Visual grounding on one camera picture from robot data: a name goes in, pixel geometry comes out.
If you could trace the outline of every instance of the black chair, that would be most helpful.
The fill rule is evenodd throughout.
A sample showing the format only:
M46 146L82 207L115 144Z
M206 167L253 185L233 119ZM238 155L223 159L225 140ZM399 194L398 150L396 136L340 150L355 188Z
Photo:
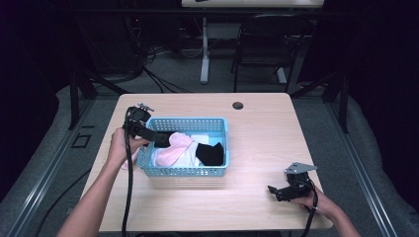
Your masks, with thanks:
M237 92L239 66L272 67L274 73L281 67L289 68L287 92L300 42L309 29L309 21L302 16L258 14L247 18L239 30L231 66L234 92Z

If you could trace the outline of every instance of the gray carpet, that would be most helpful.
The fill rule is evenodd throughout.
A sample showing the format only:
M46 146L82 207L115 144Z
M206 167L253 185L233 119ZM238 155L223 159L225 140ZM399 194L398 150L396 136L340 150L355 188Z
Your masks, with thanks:
M201 57L185 57L173 53L163 52L156 59L146 65L147 68L158 76L186 88L192 92L232 92L232 74L229 73L231 66L232 50L228 43L218 42L211 49L211 62L209 82L206 85L200 83ZM255 76L261 76L258 71L249 71ZM138 78L119 83L119 86L135 93L160 93L156 84L145 74ZM95 85L99 97L93 102L85 101L80 97L81 105L91 108L85 113L74 131L72 139L67 142L68 147L62 154L62 162L54 179L48 186L47 192L42 195L42 201L36 203L33 212L27 216L25 223L18 231L21 236L33 236L40 227L42 217L51 207L62 192L75 180L77 180L93 164L99 145L103 139L105 129L111 118L111 114L117 102L117 95L104 86ZM272 91L282 92L283 86L258 86L246 87L241 85L239 92L248 91ZM292 91L298 89L292 83ZM325 105L319 99L322 89L310 92L307 97L293 100L302 131L314 164L318 166L318 175L324 191L334 199L348 213L356 227L363 236L383 236L380 226L371 210L371 206L365 197L359 181L355 175L351 156L346 149L345 142L339 132L339 127L334 123L334 115L330 112L333 105ZM51 159L59 150L61 141L68 136L67 128L70 125L70 104L68 88L64 88L58 94L60 109L45 136L41 146L32 158L21 178L16 182L13 189L0 204L0 236L7 236L9 231L22 223L16 220L25 216L22 212L27 198L31 195L33 187L43 175L44 170ZM388 217L398 236L419 236L419 216L404 202L394 190L391 181L380 168L380 156L376 141L368 123L358 105L350 100L348 114L348 128L350 137L368 171L377 194L382 200ZM77 185L67 193L63 199L49 214L45 220L40 236L54 236L56 231L65 220L71 207L80 198L87 177L84 177ZM279 236L278 232L241 232L241 233L182 233L190 236ZM299 236L301 232L293 231L293 236ZM100 236L119 236L120 233L101 233ZM309 236L337 236L332 227L328 230L312 230Z

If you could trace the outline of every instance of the office chair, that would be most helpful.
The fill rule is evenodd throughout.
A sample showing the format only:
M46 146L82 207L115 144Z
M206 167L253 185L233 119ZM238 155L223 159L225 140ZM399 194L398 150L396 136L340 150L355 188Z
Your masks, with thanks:
M293 65L299 45L310 28L301 16L258 14L247 18L240 26L231 73L234 72L234 92L237 92L238 68L289 68L285 92L293 75Z

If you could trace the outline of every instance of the person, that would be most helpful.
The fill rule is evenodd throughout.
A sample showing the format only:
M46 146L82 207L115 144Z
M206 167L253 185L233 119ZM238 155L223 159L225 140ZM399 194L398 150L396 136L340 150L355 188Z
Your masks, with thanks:
M148 140L142 138L129 138L131 151L135 151L138 147L148 142ZM59 229L57 236L97 236L114 181L125 160L125 131L122 128L117 128L112 135L108 158L101 172L83 198L71 211ZM360 236L345 212L323 192L320 190L316 191L318 194L316 213L323 214L329 218L336 226L339 236ZM312 206L313 192L311 192L309 197L296 198L291 200L291 202L302 206Z
M327 197L321 190L315 187L318 196L317 203L317 214L322 214L326 218L330 219L339 234L340 237L358 237L361 236L358 230L353 225L349 216L339 207L335 202L333 202L329 197ZM311 191L308 197L300 197L292 199L292 203L299 204L301 209L304 209L307 206L313 205L314 192Z

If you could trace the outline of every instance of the blue mesh basket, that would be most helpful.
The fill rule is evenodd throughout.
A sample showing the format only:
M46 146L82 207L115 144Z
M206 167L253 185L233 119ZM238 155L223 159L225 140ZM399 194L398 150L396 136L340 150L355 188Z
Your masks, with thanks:
M221 143L224 149L224 162L221 166L191 166L170 167L154 166L151 155L157 149L154 142L138 153L137 165L147 176L223 176L225 168L229 164L228 125L225 118L151 118L146 127L158 131L177 131L187 135L205 134L209 138L209 145Z

